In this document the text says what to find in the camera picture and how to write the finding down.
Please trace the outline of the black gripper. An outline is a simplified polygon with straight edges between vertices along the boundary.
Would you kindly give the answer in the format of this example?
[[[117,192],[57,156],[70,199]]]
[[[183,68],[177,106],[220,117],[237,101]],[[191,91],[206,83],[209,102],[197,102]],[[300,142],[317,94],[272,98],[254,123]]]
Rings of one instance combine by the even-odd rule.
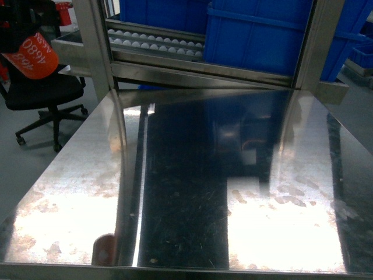
[[[37,15],[30,1],[1,1],[1,53],[16,53],[37,31]]]

